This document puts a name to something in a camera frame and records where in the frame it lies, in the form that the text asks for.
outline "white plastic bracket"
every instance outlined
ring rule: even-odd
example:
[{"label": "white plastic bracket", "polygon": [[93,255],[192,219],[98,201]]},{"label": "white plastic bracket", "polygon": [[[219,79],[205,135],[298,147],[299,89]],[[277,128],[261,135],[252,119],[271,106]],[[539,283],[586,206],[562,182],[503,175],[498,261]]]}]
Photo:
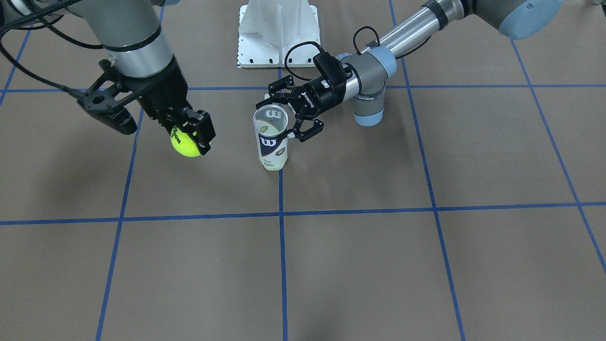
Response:
[{"label": "white plastic bracket", "polygon": [[[305,41],[320,44],[318,9],[307,0],[250,0],[240,8],[238,67],[284,67],[291,47]],[[289,67],[313,67],[316,47],[294,50]]]}]

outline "black cable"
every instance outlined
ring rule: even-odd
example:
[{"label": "black cable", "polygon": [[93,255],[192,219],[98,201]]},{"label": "black cable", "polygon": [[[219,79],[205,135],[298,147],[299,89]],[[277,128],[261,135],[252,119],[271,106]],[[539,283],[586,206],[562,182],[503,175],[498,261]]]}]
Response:
[{"label": "black cable", "polygon": [[35,20],[39,20],[40,18],[43,18],[44,16],[47,16],[53,12],[57,12],[58,10],[62,10],[68,6],[71,6],[77,2],[80,2],[82,0],[65,0],[65,1],[60,1],[54,5],[45,7],[42,10],[38,10],[36,12],[33,12],[31,14],[28,14],[26,16],[24,16],[21,19],[17,19],[11,23],[6,24],[5,26],[3,26],[2,28],[0,28],[0,53],[2,53],[2,55],[8,59],[8,61],[11,62],[11,64],[13,64],[17,69],[19,69],[21,72],[23,72],[24,74],[28,75],[29,77],[32,77],[33,79],[42,82],[46,85],[55,87],[57,89],[60,89],[61,91],[67,92],[70,96],[74,97],[74,98],[80,98],[81,96],[83,96],[84,94],[76,89],[72,89],[70,87],[67,87],[65,85],[62,84],[58,84],[52,81],[49,81],[48,79],[42,78],[38,75],[36,75],[35,73],[29,71],[28,69],[26,69],[24,66],[22,66],[19,62],[17,62],[17,60],[15,60],[13,58],[13,56],[11,56],[11,54],[6,51],[6,49],[4,48],[4,46],[2,45],[2,38],[4,37],[4,35],[6,35],[6,33],[12,29],[16,29],[17,27],[22,27],[27,25],[29,22],[31,21],[35,21]]},{"label": "black cable", "polygon": [[396,59],[401,59],[401,58],[404,58],[404,57],[406,57],[406,56],[408,56],[408,55],[411,55],[413,52],[415,52],[415,51],[417,51],[418,49],[420,49],[421,47],[423,47],[423,45],[425,45],[425,44],[426,44],[426,43],[429,41],[429,38],[431,38],[431,36],[429,36],[427,39],[425,39],[425,41],[424,41],[424,42],[422,42],[422,43],[421,43],[421,45],[419,45],[419,46],[415,47],[415,48],[414,48],[414,49],[412,49],[410,52],[407,52],[407,53],[405,53],[405,54],[403,54],[403,55],[401,55],[401,56],[399,56],[399,57],[396,57]]},{"label": "black cable", "polygon": [[[60,15],[57,19],[49,22],[48,24],[50,25],[54,25],[57,22],[59,22],[61,19],[63,19],[63,16]],[[40,26],[34,26],[34,27],[17,27],[15,30],[21,30],[21,31],[35,31],[35,30],[41,30],[41,29],[46,29],[45,25],[40,25]]]},{"label": "black cable", "polygon": [[284,68],[286,69],[286,71],[288,71],[291,75],[299,78],[302,81],[311,81],[311,79],[309,78],[304,78],[301,77],[299,75],[297,75],[295,72],[292,72],[290,70],[290,68],[288,67],[288,56],[290,56],[290,53],[292,51],[294,51],[295,49],[301,47],[301,46],[305,46],[305,45],[314,45],[316,48],[318,48],[318,51],[320,51],[321,53],[324,52],[324,49],[320,46],[320,44],[316,43],[315,41],[306,41],[306,42],[302,42],[300,44],[296,44],[295,46],[291,47],[290,50],[288,50],[288,52],[286,53],[286,57],[284,57]]},{"label": "black cable", "polygon": [[358,44],[356,43],[356,38],[358,37],[358,33],[362,32],[363,30],[371,30],[374,34],[375,37],[377,38],[377,46],[381,46],[381,40],[379,39],[379,34],[377,33],[377,31],[370,27],[370,26],[363,26],[360,27],[359,30],[356,31],[356,33],[353,34],[353,48],[356,49],[356,53],[359,55],[361,55],[362,53],[360,52],[360,50],[358,50]]},{"label": "black cable", "polygon": [[[34,12],[36,10],[38,10],[39,8],[36,8],[36,6],[34,5],[34,3],[32,2],[32,0],[26,0],[25,5],[29,8],[30,11]],[[49,30],[51,30],[51,32],[53,32],[54,34],[58,35],[59,37],[63,38],[64,40],[76,45],[76,46],[80,46],[83,47],[85,49],[89,49],[89,50],[101,50],[103,49],[102,45],[91,45],[91,44],[87,44],[85,42],[81,42],[78,40],[75,40],[74,38],[66,35],[65,33],[59,31],[55,26],[53,26],[53,23],[48,22],[44,17],[40,18],[40,22],[42,23],[43,27],[48,28]]]}]

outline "tennis ball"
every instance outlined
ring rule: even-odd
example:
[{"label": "tennis ball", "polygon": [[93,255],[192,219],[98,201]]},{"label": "tennis ball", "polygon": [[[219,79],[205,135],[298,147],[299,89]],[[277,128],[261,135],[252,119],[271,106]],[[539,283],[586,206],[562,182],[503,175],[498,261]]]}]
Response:
[{"label": "tennis ball", "polygon": [[196,143],[177,126],[174,126],[170,131],[170,143],[179,154],[185,157],[193,158],[200,156],[200,150],[198,150]]}]

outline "cylindrical container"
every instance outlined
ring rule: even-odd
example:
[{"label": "cylindrical container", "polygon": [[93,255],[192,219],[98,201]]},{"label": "cylindrical container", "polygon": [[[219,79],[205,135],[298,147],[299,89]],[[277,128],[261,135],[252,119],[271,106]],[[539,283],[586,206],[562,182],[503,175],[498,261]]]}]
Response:
[{"label": "cylindrical container", "polygon": [[281,106],[268,104],[260,107],[253,115],[257,136],[259,161],[268,171],[279,171],[288,158],[287,141],[279,141],[276,136],[288,129],[288,114]]}]

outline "white base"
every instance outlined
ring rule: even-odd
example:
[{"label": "white base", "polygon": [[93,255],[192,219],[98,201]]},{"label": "white base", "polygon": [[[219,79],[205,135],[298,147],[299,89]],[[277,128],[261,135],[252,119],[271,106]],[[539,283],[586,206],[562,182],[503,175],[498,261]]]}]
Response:
[{"label": "white base", "polygon": [[[246,12],[248,5],[240,7],[240,23]],[[310,5],[313,16],[318,22],[318,8]],[[320,44],[318,35],[301,35],[296,41],[293,41],[289,46],[273,46],[265,42],[259,36],[239,35],[238,39],[238,67],[284,67],[283,58],[286,56],[291,47],[305,41],[315,41]],[[301,46],[294,50],[288,62],[289,67],[315,67],[313,57],[318,54],[318,49],[315,46]]]}]

